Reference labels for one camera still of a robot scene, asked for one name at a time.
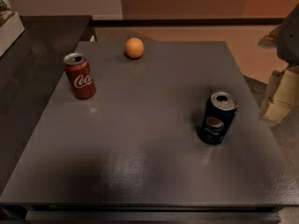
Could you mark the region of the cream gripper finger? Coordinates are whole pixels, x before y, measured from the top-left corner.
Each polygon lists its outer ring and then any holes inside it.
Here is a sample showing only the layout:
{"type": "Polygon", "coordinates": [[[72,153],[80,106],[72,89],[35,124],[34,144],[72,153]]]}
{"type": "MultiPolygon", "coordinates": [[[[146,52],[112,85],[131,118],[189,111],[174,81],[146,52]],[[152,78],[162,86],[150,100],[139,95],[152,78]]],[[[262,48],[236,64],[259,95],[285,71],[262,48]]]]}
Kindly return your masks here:
{"type": "Polygon", "coordinates": [[[274,70],[266,87],[261,106],[261,117],[280,123],[296,105],[299,105],[299,66],[274,70]]]}

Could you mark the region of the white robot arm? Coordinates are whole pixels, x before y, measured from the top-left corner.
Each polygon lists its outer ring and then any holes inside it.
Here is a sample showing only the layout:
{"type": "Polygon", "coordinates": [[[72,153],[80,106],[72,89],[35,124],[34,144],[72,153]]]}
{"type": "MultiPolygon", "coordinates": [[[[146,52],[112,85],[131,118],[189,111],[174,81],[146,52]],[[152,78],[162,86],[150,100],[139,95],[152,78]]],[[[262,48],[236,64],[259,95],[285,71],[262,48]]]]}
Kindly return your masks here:
{"type": "Polygon", "coordinates": [[[269,42],[276,45],[278,57],[288,66],[282,72],[272,72],[261,106],[261,117],[280,123],[294,106],[299,105],[299,4],[278,28],[261,40],[262,44],[269,42]]]}

